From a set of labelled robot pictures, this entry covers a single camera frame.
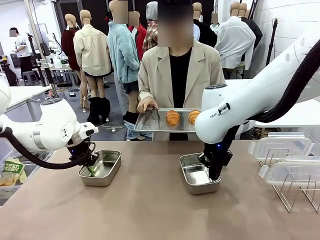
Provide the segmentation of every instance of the woman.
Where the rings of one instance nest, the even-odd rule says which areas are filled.
[[[225,83],[219,53],[193,38],[193,12],[186,8],[191,6],[191,1],[177,0],[175,4],[181,2],[181,10],[167,2],[158,2],[159,26],[163,26],[158,29],[158,46],[144,53],[138,73],[137,110],[141,113],[148,106],[201,108],[205,87]],[[157,133],[155,139],[174,141],[196,137],[195,134]]]

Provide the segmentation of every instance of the white table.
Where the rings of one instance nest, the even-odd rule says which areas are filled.
[[[225,80],[228,87],[234,88],[235,91],[246,85],[251,79],[227,79]],[[256,121],[255,127],[262,128],[301,128],[320,126],[320,102],[315,99],[296,103],[284,116],[269,122],[263,123]]]
[[[37,119],[31,102],[37,101],[31,98],[48,90],[51,90],[51,86],[11,86],[11,101],[6,112],[26,104],[32,120],[35,122]]]

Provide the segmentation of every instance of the baking tray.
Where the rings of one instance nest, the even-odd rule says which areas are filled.
[[[208,176],[208,168],[199,162],[198,156],[201,153],[183,155],[180,158],[180,165],[184,175],[186,187],[193,195],[208,194],[218,191],[221,176],[213,181]]]
[[[121,152],[100,150],[96,152],[99,154],[98,159],[94,164],[94,175],[92,176],[88,167],[84,166],[79,171],[84,185],[94,187],[106,187],[108,186],[118,169],[121,166]]]
[[[166,121],[167,112],[170,110],[177,111],[180,115],[180,121],[174,126],[170,126]],[[188,119],[189,113],[193,110],[201,112],[199,108],[159,108],[160,122],[158,124],[157,111],[147,109],[145,113],[139,114],[134,130],[148,133],[195,133],[195,125],[190,123]]]

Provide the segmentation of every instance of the croissant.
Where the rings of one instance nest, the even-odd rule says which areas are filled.
[[[195,124],[196,118],[198,117],[199,114],[200,112],[198,110],[193,110],[192,112],[190,112],[188,116],[189,122],[192,124]]]
[[[166,113],[165,119],[170,126],[174,126],[180,121],[180,115],[177,111],[170,110]]]

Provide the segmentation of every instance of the stool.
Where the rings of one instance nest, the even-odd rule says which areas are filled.
[[[22,79],[23,79],[25,86],[32,86],[32,85],[40,84],[39,79],[34,71],[24,71],[22,73]]]

